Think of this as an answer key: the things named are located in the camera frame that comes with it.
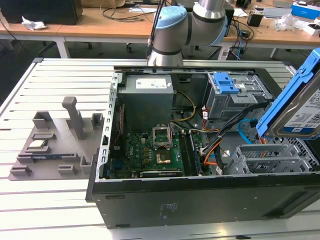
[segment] motherboard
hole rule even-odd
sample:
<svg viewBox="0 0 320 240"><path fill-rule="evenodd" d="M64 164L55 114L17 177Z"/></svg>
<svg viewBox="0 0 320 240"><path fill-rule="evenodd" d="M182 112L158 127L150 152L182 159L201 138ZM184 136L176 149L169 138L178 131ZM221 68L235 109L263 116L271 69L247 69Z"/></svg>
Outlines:
<svg viewBox="0 0 320 240"><path fill-rule="evenodd" d="M111 160L110 178L197 176L201 172L202 136L168 130L169 135L166 131L127 133L123 156Z"/></svg>

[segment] floor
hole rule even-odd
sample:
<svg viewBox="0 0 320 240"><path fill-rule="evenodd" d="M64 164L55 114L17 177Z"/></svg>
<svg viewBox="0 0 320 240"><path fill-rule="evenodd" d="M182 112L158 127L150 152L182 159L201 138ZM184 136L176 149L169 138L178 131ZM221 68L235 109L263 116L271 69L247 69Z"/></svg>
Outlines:
<svg viewBox="0 0 320 240"><path fill-rule="evenodd" d="M20 77L31 64L34 57L43 48L40 41L21 41L20 44L14 44L13 51L0 52L0 103L2 103L14 88ZM103 43L103 54L98 53L96 43L92 43L93 48L89 49L85 42L68 42L69 51L72 58L86 59L144 59L146 54L145 44L132 44L132 52L127 52L124 43ZM200 47L194 51L194 56L189 57L189 48L186 46L182 49L184 58L206 60L215 49L212 47ZM285 61L291 63L296 69L305 61L310 51L291 50L290 52L281 49L275 60L269 58L272 49L270 48L249 48L242 56L246 61ZM59 58L57 46L52 47L43 55L45 58ZM236 60L235 56L230 56L229 60Z"/></svg>

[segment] hard drive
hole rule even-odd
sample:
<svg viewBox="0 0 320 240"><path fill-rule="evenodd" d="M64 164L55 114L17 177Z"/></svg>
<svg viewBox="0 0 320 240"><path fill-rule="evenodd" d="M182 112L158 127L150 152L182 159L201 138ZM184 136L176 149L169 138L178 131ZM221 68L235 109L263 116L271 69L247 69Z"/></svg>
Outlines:
<svg viewBox="0 0 320 240"><path fill-rule="evenodd" d="M256 129L262 137L320 136L320 48L311 52Z"/></svg>

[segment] sticker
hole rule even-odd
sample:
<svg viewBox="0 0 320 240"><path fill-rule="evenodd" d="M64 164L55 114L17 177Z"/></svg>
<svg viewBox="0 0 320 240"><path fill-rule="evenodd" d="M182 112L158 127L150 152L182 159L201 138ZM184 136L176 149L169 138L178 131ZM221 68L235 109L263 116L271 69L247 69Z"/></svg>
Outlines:
<svg viewBox="0 0 320 240"><path fill-rule="evenodd" d="M136 89L166 89L165 78L138 78L135 81Z"/></svg>
<svg viewBox="0 0 320 240"><path fill-rule="evenodd" d="M235 84L234 85L237 89L245 89L245 85L244 84Z"/></svg>
<svg viewBox="0 0 320 240"><path fill-rule="evenodd" d="M220 167L216 166L215 171L216 171L217 174L222 175L222 170L221 170Z"/></svg>
<svg viewBox="0 0 320 240"><path fill-rule="evenodd" d="M45 156L33 156L32 158L33 159L46 159Z"/></svg>
<svg viewBox="0 0 320 240"><path fill-rule="evenodd" d="M290 132L315 129L320 125L320 89L318 89L284 125Z"/></svg>
<svg viewBox="0 0 320 240"><path fill-rule="evenodd" d="M203 119L208 120L208 112L207 111L202 112L202 115L203 115Z"/></svg>
<svg viewBox="0 0 320 240"><path fill-rule="evenodd" d="M230 151L229 150L224 151L221 157L230 157Z"/></svg>

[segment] gray power supply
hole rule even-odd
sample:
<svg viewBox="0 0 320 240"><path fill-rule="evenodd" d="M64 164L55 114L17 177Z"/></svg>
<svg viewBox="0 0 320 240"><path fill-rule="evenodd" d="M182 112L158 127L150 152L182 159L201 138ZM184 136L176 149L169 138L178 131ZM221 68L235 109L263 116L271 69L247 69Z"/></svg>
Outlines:
<svg viewBox="0 0 320 240"><path fill-rule="evenodd" d="M169 125L174 97L170 75L128 75L118 96L125 105L129 132L143 133L156 125Z"/></svg>

